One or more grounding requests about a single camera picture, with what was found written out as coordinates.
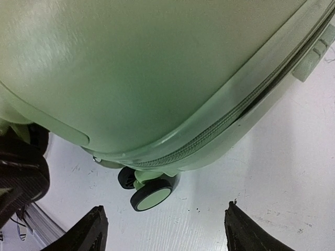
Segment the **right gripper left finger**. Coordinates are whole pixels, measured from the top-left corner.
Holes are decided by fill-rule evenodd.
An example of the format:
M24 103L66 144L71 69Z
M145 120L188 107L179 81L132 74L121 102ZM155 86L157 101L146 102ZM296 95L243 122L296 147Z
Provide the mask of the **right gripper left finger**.
M51 250L105 250L108 219L103 206L95 206L61 238Z

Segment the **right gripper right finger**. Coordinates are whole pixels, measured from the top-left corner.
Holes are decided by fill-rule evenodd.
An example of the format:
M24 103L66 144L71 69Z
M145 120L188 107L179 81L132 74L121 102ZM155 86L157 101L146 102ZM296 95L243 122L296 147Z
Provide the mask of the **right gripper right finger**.
M261 228L235 201L225 210L225 230L228 250L293 251Z

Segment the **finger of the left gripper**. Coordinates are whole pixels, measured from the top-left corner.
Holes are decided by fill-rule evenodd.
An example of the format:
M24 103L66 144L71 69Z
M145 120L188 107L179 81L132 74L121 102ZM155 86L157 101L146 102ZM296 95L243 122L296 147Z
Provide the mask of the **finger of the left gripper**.
M44 157L49 131L28 125L30 140L23 141L13 129L1 135L1 222L23 207L43 198L50 187Z

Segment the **green hard-shell suitcase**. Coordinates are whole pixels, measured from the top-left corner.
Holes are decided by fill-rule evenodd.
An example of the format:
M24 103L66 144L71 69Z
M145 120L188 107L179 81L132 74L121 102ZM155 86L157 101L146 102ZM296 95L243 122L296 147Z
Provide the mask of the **green hard-shell suitcase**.
M334 41L334 1L1 1L1 164L48 133L145 211L224 155Z

